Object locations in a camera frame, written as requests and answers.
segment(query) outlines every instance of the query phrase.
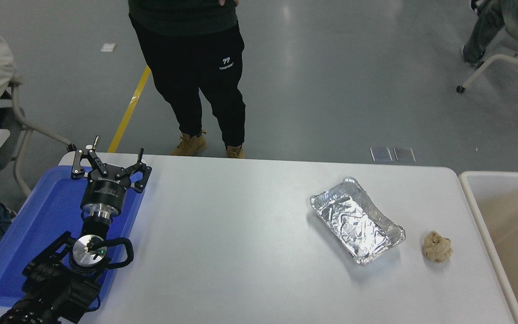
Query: yellow work boot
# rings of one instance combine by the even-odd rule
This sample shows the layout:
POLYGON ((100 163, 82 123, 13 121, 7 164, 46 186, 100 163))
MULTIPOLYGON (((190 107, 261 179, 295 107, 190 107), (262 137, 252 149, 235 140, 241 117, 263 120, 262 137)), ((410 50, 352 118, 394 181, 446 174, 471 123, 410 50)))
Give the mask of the yellow work boot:
POLYGON ((169 155, 177 156, 193 156, 207 148, 207 140, 203 137, 206 131, 201 132, 198 136, 189 136, 181 133, 181 142, 177 147, 169 153, 169 155))
POLYGON ((227 146, 225 150, 227 152, 228 158, 245 158, 245 154, 243 153, 243 145, 239 146, 227 146))

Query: yellow floor line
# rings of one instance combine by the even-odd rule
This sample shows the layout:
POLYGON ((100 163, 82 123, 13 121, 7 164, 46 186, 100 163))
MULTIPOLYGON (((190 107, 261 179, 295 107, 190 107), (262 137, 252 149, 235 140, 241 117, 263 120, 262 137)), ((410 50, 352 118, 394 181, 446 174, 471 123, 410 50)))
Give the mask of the yellow floor line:
POLYGON ((147 78, 149 78, 150 73, 151 73, 151 70, 149 69, 148 66, 146 66, 145 70, 143 71, 143 75, 141 76, 141 80, 139 80, 139 83, 137 84, 135 93, 131 97, 131 101, 129 102, 129 105, 127 106, 127 111, 125 111, 125 114, 123 115, 123 118, 121 119, 121 123, 119 124, 119 127, 117 128, 117 132, 115 132, 115 136, 113 136, 113 140, 111 140, 111 145, 109 145, 109 149, 107 150, 107 152, 115 153, 115 151, 117 151, 119 142, 121 142, 123 133, 125 133, 125 129, 127 129, 129 120, 131 120, 131 115, 133 115, 133 111, 135 110, 135 105, 137 105, 137 101, 139 101, 139 97, 141 96, 143 87, 145 86, 145 83, 147 82, 147 78))

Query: blue tray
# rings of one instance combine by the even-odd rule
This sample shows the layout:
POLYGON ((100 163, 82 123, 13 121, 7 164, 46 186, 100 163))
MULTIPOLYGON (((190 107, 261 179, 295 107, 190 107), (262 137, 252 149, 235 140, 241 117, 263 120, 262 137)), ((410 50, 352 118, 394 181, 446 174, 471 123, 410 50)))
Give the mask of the blue tray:
MULTIPOLYGON (((0 242, 0 306, 11 307, 25 295, 21 286, 26 277, 21 271, 37 254, 66 230, 71 237, 79 237, 83 225, 80 203, 86 185, 86 179, 71 179, 71 166, 56 166, 43 174, 0 242)), ((113 218, 107 239, 129 236, 142 198, 142 194, 128 190, 121 215, 113 218)), ((123 246, 118 246, 110 248, 107 255, 117 262, 124 252, 123 246)), ((97 280, 103 285, 99 293, 102 301, 114 275, 114 270, 107 270, 97 280)))

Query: beige dough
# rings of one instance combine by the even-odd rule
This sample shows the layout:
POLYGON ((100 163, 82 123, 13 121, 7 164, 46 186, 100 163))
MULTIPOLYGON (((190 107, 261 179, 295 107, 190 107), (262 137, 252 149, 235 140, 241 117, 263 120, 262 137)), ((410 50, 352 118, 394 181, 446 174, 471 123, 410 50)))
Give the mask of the beige dough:
POLYGON ((424 243, 423 256, 431 261, 443 262, 453 254, 451 240, 440 236, 434 230, 427 235, 424 243))

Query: dark green sweater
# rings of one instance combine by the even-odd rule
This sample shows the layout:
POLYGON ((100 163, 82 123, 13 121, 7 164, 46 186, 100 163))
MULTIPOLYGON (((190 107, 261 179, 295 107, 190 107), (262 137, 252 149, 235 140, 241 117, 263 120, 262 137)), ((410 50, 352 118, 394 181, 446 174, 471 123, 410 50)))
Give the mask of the dark green sweater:
POLYGON ((128 0, 129 14, 147 29, 169 36, 204 35, 237 24, 235 5, 226 0, 128 0))

